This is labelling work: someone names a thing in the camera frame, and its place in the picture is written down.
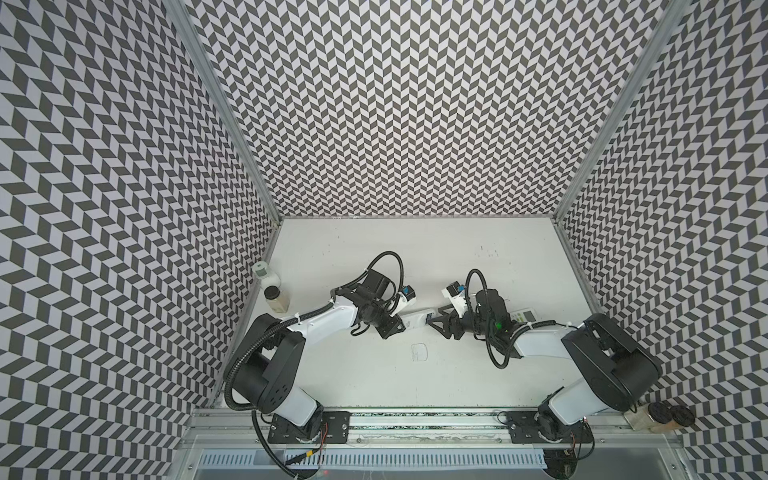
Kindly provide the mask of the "clear jar black lid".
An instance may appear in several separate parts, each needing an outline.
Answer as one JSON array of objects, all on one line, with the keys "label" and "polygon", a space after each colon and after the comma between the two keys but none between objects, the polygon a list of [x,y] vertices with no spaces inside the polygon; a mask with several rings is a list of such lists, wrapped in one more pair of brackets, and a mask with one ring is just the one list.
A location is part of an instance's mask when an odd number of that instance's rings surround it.
[{"label": "clear jar black lid", "polygon": [[651,402],[635,407],[623,414],[634,431],[652,430],[673,420],[671,407],[664,402]]}]

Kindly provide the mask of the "jar with black lid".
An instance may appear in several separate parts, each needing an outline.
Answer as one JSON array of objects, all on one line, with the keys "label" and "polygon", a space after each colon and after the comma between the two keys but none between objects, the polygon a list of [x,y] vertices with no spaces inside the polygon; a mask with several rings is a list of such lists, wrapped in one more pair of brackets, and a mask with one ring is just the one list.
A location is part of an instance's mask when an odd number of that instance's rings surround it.
[{"label": "jar with black lid", "polygon": [[289,296],[276,285],[270,285],[264,289],[264,298],[275,313],[283,314],[289,310]]}]

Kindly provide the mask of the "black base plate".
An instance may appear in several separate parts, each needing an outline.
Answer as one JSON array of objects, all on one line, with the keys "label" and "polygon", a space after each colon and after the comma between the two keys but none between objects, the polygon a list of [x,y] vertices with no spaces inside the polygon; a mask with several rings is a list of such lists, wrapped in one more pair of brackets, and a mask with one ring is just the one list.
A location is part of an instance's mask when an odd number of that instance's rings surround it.
[{"label": "black base plate", "polygon": [[271,421],[270,444],[346,444],[350,432],[351,413],[331,410],[315,413],[304,426],[275,415]]},{"label": "black base plate", "polygon": [[504,411],[497,419],[506,427],[514,444],[592,444],[594,435],[583,421],[566,425],[552,414],[533,410]]}]

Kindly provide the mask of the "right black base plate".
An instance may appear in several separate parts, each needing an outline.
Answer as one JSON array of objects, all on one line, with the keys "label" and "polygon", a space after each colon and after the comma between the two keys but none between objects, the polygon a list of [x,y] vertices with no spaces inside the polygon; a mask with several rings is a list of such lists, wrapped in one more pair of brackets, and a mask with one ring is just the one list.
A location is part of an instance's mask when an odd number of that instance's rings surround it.
[{"label": "right black base plate", "polygon": [[594,435],[583,421],[566,425],[552,414],[533,410],[504,411],[497,419],[506,427],[514,444],[592,444]]}]

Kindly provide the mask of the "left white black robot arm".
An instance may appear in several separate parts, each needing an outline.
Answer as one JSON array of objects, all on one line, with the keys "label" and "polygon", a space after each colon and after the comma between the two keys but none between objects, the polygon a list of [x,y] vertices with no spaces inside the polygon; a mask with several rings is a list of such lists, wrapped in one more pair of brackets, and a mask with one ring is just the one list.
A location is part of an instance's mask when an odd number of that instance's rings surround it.
[{"label": "left white black robot arm", "polygon": [[270,415],[295,428],[301,439],[314,439],[324,430],[324,407],[295,385],[305,348],[341,331],[357,337],[370,328],[386,340],[405,330],[399,310],[414,298],[402,258],[384,251],[358,277],[332,289],[324,306],[286,319],[260,315],[225,369],[225,405]]}]

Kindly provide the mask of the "aluminium mounting rail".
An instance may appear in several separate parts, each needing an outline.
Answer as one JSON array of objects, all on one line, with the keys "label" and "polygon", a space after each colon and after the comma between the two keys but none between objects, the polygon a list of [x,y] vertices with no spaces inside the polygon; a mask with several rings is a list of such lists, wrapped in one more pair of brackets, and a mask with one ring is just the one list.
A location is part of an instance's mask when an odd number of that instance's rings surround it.
[{"label": "aluminium mounting rail", "polygon": [[[506,427],[497,419],[507,407],[466,408],[353,408],[345,448],[434,447],[452,448],[529,447],[566,448],[570,445],[514,444]],[[588,448],[662,449],[680,448],[682,441],[673,433],[653,434],[634,431],[625,418],[604,412],[588,418],[594,435]],[[204,447],[257,447],[251,415],[226,409],[195,412],[179,444],[181,449]]]}]

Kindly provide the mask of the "white bottle green cap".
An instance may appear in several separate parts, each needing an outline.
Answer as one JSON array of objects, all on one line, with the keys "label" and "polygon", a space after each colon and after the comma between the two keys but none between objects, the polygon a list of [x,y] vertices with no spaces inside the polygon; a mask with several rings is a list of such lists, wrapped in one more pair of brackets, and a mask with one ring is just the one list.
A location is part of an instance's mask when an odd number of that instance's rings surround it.
[{"label": "white bottle green cap", "polygon": [[252,266],[251,270],[262,289],[269,287],[280,288],[281,279],[268,262],[258,261]]}]

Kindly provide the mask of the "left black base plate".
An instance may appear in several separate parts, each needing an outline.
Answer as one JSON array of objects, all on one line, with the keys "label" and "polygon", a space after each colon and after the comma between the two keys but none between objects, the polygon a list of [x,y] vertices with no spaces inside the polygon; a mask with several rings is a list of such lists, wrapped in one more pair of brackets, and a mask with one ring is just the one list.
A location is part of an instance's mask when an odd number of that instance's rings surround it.
[{"label": "left black base plate", "polygon": [[271,421],[270,444],[346,444],[350,432],[351,413],[331,410],[315,413],[304,426],[275,415]]}]

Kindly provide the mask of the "brown jar black lid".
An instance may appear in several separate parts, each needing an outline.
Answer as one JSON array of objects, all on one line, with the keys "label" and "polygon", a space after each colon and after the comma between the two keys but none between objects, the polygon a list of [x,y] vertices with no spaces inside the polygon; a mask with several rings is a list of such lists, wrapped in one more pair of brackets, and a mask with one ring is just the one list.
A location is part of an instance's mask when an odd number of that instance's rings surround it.
[{"label": "brown jar black lid", "polygon": [[652,433],[666,433],[693,426],[696,422],[696,414],[687,406],[672,405],[668,408],[671,414],[671,420],[665,424],[654,426],[650,429]]}]

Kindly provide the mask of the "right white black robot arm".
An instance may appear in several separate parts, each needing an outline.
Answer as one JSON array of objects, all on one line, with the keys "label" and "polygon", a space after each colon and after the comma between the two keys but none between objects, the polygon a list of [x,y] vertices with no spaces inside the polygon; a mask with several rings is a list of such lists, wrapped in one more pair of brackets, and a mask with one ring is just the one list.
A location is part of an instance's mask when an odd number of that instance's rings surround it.
[{"label": "right white black robot arm", "polygon": [[659,360],[616,321],[593,313],[578,325],[510,312],[495,289],[470,291],[468,282],[443,289],[448,304],[426,323],[444,338],[470,334],[500,369],[528,357],[571,361],[580,377],[549,394],[531,411],[507,412],[503,423],[515,443],[590,441],[588,417],[604,410],[637,412],[640,398],[660,379]]}]

